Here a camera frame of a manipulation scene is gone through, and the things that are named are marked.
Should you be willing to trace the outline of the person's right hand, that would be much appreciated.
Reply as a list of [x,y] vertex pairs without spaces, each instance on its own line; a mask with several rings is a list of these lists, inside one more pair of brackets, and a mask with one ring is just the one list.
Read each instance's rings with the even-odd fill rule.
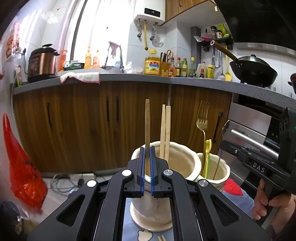
[[252,217],[255,220],[260,220],[260,218],[267,215],[267,206],[278,207],[279,209],[270,222],[270,225],[273,226],[275,233],[279,234],[295,211],[295,196],[293,194],[281,194],[268,201],[264,188],[265,181],[261,179],[254,199]]

